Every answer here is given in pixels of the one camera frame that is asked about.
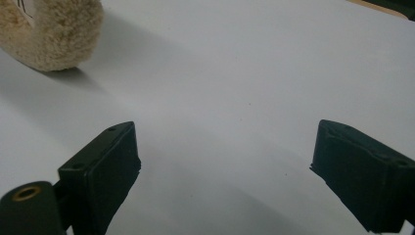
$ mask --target wool buffing pad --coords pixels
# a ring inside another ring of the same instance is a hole
[[[89,59],[103,20],[99,0],[0,0],[0,46],[39,71]]]

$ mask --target metal grommet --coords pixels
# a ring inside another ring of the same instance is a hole
[[[19,190],[13,195],[12,200],[15,202],[22,202],[33,198],[42,191],[39,186],[27,186]]]

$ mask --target white surface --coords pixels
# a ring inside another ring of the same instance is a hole
[[[413,22],[333,0],[103,3],[78,70],[0,51],[1,195],[133,120],[143,168],[108,234],[366,234],[308,169],[317,124],[415,156]]]

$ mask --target fluffy wool pad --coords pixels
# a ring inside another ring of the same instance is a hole
[[[0,0],[0,46],[39,71],[61,71],[89,59],[103,20],[99,0],[32,0],[34,27],[11,0]]]

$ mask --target white paper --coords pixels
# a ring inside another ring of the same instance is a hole
[[[27,19],[31,26],[34,26],[33,16],[36,12],[34,9],[34,0],[12,0],[19,8],[23,16]]]

